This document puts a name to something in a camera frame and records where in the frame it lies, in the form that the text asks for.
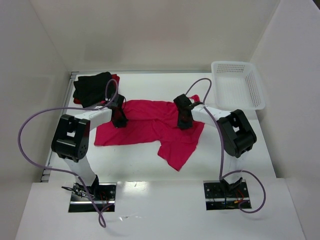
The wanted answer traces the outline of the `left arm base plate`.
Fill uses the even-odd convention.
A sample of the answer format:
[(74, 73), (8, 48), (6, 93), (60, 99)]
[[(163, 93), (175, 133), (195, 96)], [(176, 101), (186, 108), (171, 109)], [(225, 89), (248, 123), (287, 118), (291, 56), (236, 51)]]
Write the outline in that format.
[[(62, 186), (62, 188), (71, 192), (68, 208), (69, 213), (92, 213), (96, 211), (87, 192), (76, 183), (73, 187)], [(116, 188), (117, 185), (115, 183), (101, 183), (99, 185), (97, 194), (92, 195), (99, 211), (115, 211)]]

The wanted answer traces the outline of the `pink t shirt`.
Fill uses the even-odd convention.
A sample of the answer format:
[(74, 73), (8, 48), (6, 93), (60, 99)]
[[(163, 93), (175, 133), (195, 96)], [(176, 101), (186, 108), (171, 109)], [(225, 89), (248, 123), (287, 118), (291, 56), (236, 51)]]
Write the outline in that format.
[(158, 141), (158, 156), (180, 171), (196, 150), (204, 123), (193, 122), (189, 129), (178, 128), (178, 109), (173, 102), (135, 99), (124, 108), (126, 127), (116, 128), (111, 122), (97, 127), (97, 147), (144, 144)]

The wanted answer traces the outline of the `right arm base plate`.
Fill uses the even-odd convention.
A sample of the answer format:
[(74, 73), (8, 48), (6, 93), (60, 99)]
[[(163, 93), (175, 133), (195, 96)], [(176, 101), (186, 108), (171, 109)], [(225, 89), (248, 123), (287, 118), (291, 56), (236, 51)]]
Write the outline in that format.
[(251, 209), (249, 191), (245, 180), (231, 191), (223, 191), (219, 181), (203, 182), (206, 210), (236, 210), (241, 205), (242, 209)]

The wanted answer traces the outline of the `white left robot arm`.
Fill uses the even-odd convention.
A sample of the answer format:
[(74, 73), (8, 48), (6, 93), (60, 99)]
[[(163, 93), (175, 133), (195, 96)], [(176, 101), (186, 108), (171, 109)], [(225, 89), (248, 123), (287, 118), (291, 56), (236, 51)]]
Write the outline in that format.
[(123, 110), (125, 99), (118, 94), (104, 106), (97, 106), (78, 115), (64, 114), (60, 117), (51, 150), (76, 174), (76, 186), (79, 190), (87, 188), (91, 195), (98, 193), (99, 178), (87, 158), (90, 131), (109, 122), (115, 128), (126, 127), (128, 119)]

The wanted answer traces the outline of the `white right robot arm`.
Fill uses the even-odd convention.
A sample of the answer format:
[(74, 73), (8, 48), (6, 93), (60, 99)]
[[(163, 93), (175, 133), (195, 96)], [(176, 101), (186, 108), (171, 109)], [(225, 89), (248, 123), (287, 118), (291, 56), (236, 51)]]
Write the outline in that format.
[(245, 113), (240, 109), (226, 111), (200, 101), (192, 102), (185, 94), (179, 95), (173, 102), (178, 110), (178, 128), (190, 129), (195, 122), (199, 122), (217, 129), (222, 147), (219, 182), (221, 191), (230, 194), (241, 184), (244, 161), (257, 142)]

